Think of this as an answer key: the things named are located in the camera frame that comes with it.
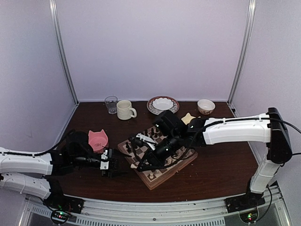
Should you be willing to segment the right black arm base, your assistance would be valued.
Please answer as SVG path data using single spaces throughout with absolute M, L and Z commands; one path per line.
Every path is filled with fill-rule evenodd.
M 244 194 L 225 199 L 228 213 L 243 211 L 265 204 L 263 194 Z

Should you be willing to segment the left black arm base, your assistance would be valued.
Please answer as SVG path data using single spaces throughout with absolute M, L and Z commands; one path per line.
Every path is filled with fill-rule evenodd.
M 83 199 L 65 195 L 50 195 L 47 199 L 44 199 L 43 202 L 52 209 L 77 214 L 82 212 L 84 205 Z

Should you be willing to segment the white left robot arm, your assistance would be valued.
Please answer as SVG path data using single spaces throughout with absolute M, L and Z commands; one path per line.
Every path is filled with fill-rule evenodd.
M 128 155 L 107 147 L 103 153 L 95 153 L 88 143 L 87 133 L 70 130 L 56 145 L 43 152 L 1 148 L 0 186 L 50 201 L 57 209 L 63 209 L 68 200 L 59 182 L 34 178 L 32 175 L 64 176 L 72 173 L 76 167 L 97 168 L 107 177 L 123 175 L 118 171 L 116 156 Z

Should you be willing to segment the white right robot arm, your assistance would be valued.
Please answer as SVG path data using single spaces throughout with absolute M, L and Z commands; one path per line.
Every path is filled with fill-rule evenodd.
M 293 155 L 287 122 L 282 120 L 276 108 L 269 108 L 267 113 L 242 118 L 193 118 L 189 123 L 179 119 L 170 110 L 161 112 L 154 121 L 165 139 L 153 145 L 144 137 L 136 135 L 141 142 L 150 145 L 139 160 L 137 170 L 164 169 L 165 161 L 181 147 L 203 147 L 229 142 L 262 142 L 267 145 L 267 155 L 259 164 L 250 179 L 247 193 L 241 197 L 241 204 L 250 208 L 259 200 L 281 165 Z

